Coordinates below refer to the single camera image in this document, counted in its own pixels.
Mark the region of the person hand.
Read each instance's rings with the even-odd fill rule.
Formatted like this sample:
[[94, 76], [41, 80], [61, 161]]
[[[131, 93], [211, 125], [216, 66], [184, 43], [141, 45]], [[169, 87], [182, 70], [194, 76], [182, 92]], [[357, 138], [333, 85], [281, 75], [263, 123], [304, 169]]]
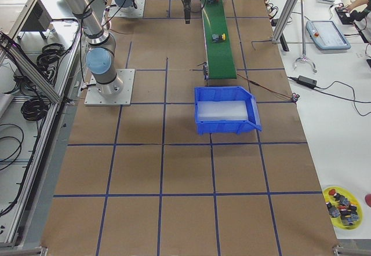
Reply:
[[345, 9], [346, 9], [346, 11], [351, 12], [351, 11], [353, 11], [355, 8], [361, 6], [362, 4], [363, 4], [362, 1], [354, 0], [354, 1], [351, 1], [350, 4], [346, 5], [346, 6], [345, 6]]

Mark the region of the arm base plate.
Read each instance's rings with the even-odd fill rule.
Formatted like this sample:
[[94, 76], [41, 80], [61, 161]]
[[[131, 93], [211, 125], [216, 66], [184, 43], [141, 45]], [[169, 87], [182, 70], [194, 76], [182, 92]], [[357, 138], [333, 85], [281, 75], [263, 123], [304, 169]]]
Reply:
[[116, 69], [117, 76], [110, 84], [96, 82], [92, 75], [91, 86], [87, 89], [85, 102], [87, 106], [130, 106], [132, 100], [135, 69]]
[[117, 11], [116, 16], [126, 19], [141, 19], [144, 16], [144, 7], [146, 0], [134, 0], [133, 4]]

